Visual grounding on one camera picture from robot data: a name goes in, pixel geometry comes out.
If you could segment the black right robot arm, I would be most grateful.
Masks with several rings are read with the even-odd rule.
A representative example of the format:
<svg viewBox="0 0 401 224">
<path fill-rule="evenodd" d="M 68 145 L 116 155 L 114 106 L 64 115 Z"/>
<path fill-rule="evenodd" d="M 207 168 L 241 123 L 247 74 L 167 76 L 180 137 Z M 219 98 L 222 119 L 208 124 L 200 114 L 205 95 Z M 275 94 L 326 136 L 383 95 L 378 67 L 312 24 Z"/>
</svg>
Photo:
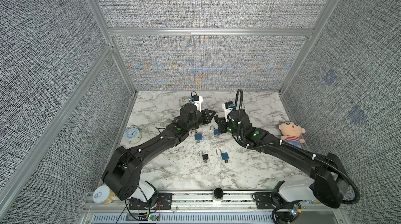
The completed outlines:
<svg viewBox="0 0 401 224">
<path fill-rule="evenodd" d="M 232 135 L 238 145 L 259 153 L 274 156 L 304 172 L 313 183 L 307 186 L 313 196 L 331 208 L 342 204 L 356 204 L 360 192 L 348 176 L 338 156 L 326 156 L 289 144 L 270 132 L 253 127 L 245 110 L 230 112 L 228 119 L 215 116 L 220 133 Z"/>
</svg>

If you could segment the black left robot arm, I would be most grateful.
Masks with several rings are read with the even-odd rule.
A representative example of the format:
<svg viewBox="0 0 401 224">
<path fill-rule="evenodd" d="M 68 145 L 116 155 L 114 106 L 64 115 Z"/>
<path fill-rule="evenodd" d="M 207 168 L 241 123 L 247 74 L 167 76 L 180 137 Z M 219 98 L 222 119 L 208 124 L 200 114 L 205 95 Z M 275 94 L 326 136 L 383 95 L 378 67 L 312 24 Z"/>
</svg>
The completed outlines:
<svg viewBox="0 0 401 224">
<path fill-rule="evenodd" d="M 128 199 L 139 187 L 143 166 L 165 150 L 181 144 L 190 131 L 209 124 L 215 115 L 214 110 L 199 111 L 195 105 L 185 104 L 180 115 L 159 135 L 129 149 L 117 148 L 103 172 L 102 181 L 120 200 Z"/>
</svg>

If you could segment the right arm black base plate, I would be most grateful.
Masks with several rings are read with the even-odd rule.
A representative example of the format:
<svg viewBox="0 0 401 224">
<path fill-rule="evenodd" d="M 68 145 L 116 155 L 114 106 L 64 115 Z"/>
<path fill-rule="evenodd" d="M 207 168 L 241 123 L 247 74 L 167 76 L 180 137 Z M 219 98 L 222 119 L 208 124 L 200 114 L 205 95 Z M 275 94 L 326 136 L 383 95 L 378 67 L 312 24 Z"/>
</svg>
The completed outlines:
<svg viewBox="0 0 401 224">
<path fill-rule="evenodd" d="M 284 209 L 292 209 L 293 204 L 289 205 L 279 194 L 271 194 L 271 192 L 256 192 L 252 194 L 252 199 L 256 203 L 257 209 L 274 209 L 288 204 Z"/>
</svg>

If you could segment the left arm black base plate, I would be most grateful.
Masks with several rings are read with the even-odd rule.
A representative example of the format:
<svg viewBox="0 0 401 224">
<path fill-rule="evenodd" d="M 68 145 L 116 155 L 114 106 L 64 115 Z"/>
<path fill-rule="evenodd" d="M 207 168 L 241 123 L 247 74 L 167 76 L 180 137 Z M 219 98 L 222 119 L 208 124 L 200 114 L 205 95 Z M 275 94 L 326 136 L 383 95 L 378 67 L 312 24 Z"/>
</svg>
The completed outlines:
<svg viewBox="0 0 401 224">
<path fill-rule="evenodd" d="M 157 193 L 149 200 L 148 203 L 131 198 L 128 202 L 128 209 L 143 211 L 150 209 L 151 211 L 155 211 L 156 207 L 159 206 L 161 210 L 170 210 L 172 205 L 172 196 L 172 193 Z"/>
</svg>

